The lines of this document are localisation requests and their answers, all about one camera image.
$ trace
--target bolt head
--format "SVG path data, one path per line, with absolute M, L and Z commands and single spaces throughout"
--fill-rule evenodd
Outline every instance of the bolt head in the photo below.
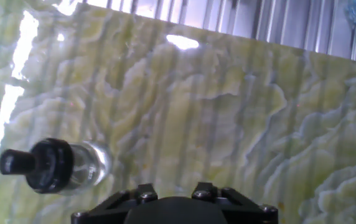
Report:
M 73 213 L 73 216 L 75 216 L 75 217 L 82 217 L 82 216 L 84 216 L 84 215 L 86 215 L 86 214 L 87 214 L 86 211 L 81 211 L 81 212 L 75 212 L 75 213 Z
M 196 198 L 205 198 L 205 197 L 209 197 L 210 195 L 211 195 L 210 192 L 206 190 L 198 190 L 193 193 L 193 196 L 195 196 Z
M 272 206 L 272 205 L 261 205 L 260 208 L 264 211 L 264 212 L 267 212 L 267 213 L 270 213 L 270 212 L 277 212 L 278 209 L 275 207 L 275 206 Z
M 153 196 L 154 196 L 153 192 L 145 192 L 145 193 L 141 194 L 140 197 L 143 198 L 143 199 L 148 199 L 148 198 L 151 198 Z

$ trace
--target metal bars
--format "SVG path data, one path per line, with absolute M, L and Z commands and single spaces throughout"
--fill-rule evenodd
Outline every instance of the metal bars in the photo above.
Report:
M 356 60 L 353 38 L 356 28 L 349 26 L 345 4 L 339 0 L 114 0 L 107 4 L 92 0 L 88 3 Z

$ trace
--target glass bottle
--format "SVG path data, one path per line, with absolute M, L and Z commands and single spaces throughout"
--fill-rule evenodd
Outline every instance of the glass bottle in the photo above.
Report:
M 4 151 L 0 171 L 4 175 L 25 175 L 29 186 L 40 194 L 75 195 L 110 175 L 111 161 L 109 149 L 101 144 L 70 144 L 48 138 L 30 152 Z

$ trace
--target black bottle cap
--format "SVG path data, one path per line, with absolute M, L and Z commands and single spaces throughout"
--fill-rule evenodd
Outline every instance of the black bottle cap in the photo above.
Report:
M 7 149 L 0 157 L 0 171 L 4 175 L 26 175 L 34 170 L 35 156 L 29 152 Z
M 30 152 L 8 149 L 0 157 L 2 174 L 24 174 L 29 186 L 40 194 L 58 193 L 73 172 L 73 151 L 59 139 L 44 139 Z

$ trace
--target transparent cylinder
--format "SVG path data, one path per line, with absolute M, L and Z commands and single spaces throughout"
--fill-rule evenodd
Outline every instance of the transparent cylinder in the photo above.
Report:
M 94 142 L 70 144 L 73 149 L 74 167 L 62 195 L 75 195 L 98 185 L 111 175 L 111 155 L 106 146 Z

